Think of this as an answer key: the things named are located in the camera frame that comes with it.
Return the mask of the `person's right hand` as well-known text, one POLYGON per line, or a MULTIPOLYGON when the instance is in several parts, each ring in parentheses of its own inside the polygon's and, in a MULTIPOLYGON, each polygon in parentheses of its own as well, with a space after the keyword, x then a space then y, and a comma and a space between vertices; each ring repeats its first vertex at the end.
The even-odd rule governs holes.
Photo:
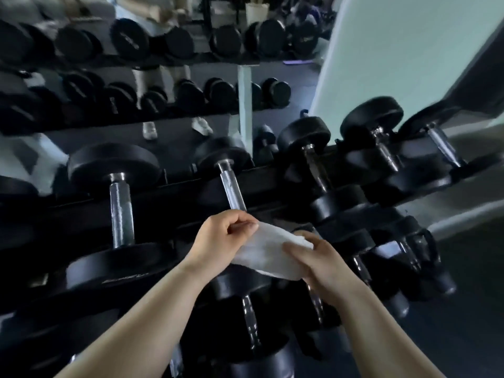
POLYGON ((313 244, 312 269, 303 270, 303 279, 325 302, 337 307, 357 285, 356 274, 328 241, 304 230, 295 235, 313 244))

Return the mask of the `person's left hand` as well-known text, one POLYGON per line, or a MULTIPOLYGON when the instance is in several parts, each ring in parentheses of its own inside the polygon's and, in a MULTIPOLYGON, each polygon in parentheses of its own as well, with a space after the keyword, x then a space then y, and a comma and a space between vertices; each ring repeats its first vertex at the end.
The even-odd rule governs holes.
POLYGON ((212 215, 200 227, 187 259, 214 278, 230 265, 243 246, 228 242, 229 226, 258 224, 258 219, 239 209, 228 209, 212 215))

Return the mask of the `white cleaning cloth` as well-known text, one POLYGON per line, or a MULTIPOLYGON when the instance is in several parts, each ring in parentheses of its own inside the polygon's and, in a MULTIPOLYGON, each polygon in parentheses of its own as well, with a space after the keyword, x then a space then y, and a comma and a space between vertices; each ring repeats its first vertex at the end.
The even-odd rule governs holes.
POLYGON ((259 222, 258 229, 238 250, 231 264, 247 267, 273 278, 300 280, 304 276, 303 269, 296 260, 283 251, 285 242, 313 249, 313 244, 303 236, 259 222))

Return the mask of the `person's right forearm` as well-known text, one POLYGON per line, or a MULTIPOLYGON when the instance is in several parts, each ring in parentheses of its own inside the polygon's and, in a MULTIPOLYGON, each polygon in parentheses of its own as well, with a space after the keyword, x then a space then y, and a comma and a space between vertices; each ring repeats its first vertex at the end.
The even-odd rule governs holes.
POLYGON ((358 281, 335 306, 361 378, 446 378, 368 286, 358 281))

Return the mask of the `person's left forearm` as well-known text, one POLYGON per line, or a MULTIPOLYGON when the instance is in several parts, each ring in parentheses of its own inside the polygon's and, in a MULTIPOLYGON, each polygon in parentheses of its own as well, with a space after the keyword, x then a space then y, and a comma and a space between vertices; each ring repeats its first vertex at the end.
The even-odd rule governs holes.
POLYGON ((54 378, 162 378, 205 284, 182 262, 54 378))

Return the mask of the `black metal dumbbell rack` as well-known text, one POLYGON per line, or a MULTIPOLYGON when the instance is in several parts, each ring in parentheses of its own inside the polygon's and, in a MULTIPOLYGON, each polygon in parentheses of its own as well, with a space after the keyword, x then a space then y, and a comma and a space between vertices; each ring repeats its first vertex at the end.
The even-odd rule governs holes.
POLYGON ((426 133, 329 145, 318 118, 295 121, 264 163, 232 137, 207 137, 169 175, 149 149, 82 146, 64 192, 41 197, 0 157, 0 378, 49 378, 181 261, 197 224, 229 208, 302 225, 339 246, 397 318, 441 305, 427 351, 462 377, 504 378, 504 144, 426 133))

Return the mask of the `rows of black dumbbells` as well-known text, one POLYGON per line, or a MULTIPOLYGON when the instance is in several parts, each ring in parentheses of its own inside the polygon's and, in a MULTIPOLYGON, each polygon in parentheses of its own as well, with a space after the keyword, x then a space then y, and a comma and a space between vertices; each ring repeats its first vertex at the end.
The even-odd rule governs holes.
POLYGON ((312 224, 327 240, 343 246, 344 260, 372 287, 399 285, 378 267, 397 267, 375 249, 397 243, 412 256, 405 286, 429 278, 444 292, 446 273, 433 239, 412 216, 385 216, 404 201, 444 190, 497 166, 504 151, 466 160, 455 150, 442 126, 461 112, 442 100, 406 120, 389 96, 370 99, 342 121, 342 140, 329 146, 326 122, 307 112, 273 136, 273 160, 246 169, 251 157, 239 139, 209 138, 194 152, 194 177, 166 184, 157 157, 137 145, 89 145, 70 155, 67 176, 79 191, 104 196, 113 243, 108 248, 77 244, 84 230, 56 232, 51 245, 63 245, 66 268, 57 262, 54 281, 20 299, 8 296, 14 316, 0 331, 0 378, 48 378, 70 361, 79 339, 72 333, 89 316, 119 309, 181 260, 175 243, 203 214, 214 208, 274 208, 288 218, 312 224))

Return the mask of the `large wall mirror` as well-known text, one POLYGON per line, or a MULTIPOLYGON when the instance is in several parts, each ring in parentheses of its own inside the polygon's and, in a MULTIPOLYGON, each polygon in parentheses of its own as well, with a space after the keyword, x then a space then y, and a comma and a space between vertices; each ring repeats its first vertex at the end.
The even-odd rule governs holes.
MULTIPOLYGON (((43 12, 51 16, 60 16, 60 2, 56 0, 37 0, 43 12)), ((35 1, 32 0, 0 0, 0 17, 12 14, 14 21, 41 22, 41 17, 35 17, 35 1)), ((263 63, 251 69, 251 75, 255 81, 261 76, 274 75, 285 76, 285 80, 291 81, 295 86, 292 104, 284 110, 273 112, 255 112, 254 126, 260 126, 261 120, 275 129, 281 129, 287 124, 289 118, 295 118, 295 108, 301 108, 303 98, 304 107, 309 107, 313 99, 315 86, 318 81, 318 73, 322 60, 312 64, 275 64, 263 63)), ((194 81, 203 82, 211 76, 223 76, 228 81, 238 80, 238 67, 233 64, 199 64, 186 69, 160 69, 161 81, 150 79, 151 83, 162 85, 167 88, 169 98, 172 98, 170 88, 173 87, 175 77, 182 77, 184 73, 191 76, 194 81)), ((103 76, 106 81, 125 81, 134 88, 134 72, 126 67, 108 67, 92 69, 97 75, 103 76)), ((24 81, 15 75, 0 74, 0 91, 23 93, 27 91, 24 81)), ((226 115, 208 116, 208 125, 217 133, 226 134, 228 120, 231 119, 233 130, 237 130, 236 116, 228 119, 226 115)), ((0 134, 0 176, 12 177, 25 182, 30 182, 42 196, 56 190, 55 175, 66 160, 66 155, 88 144, 101 143, 104 141, 116 141, 132 143, 144 146, 160 157, 161 164, 169 169, 169 173, 175 174, 190 164, 190 150, 197 147, 197 142, 203 136, 192 128, 192 120, 178 118, 173 120, 159 120, 156 123, 158 139, 147 140, 150 135, 150 127, 147 124, 146 137, 143 136, 143 126, 140 123, 126 124, 118 127, 83 128, 47 133, 46 136, 36 134, 31 137, 4 138, 0 134)))

